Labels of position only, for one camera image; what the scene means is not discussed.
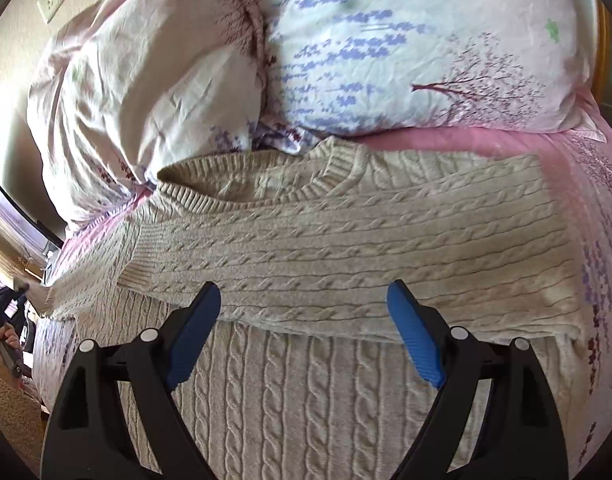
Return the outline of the person's left hand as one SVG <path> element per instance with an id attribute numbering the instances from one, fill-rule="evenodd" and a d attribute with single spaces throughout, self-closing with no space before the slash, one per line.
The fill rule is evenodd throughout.
<path id="1" fill-rule="evenodd" d="M 10 347 L 15 351 L 21 349 L 18 335 L 15 333 L 14 327 L 9 323 L 3 324 L 3 326 L 0 327 L 0 344 L 5 344 L 7 347 Z M 12 389 L 18 390 L 20 388 L 21 379 L 12 375 L 1 351 L 0 378 Z"/>

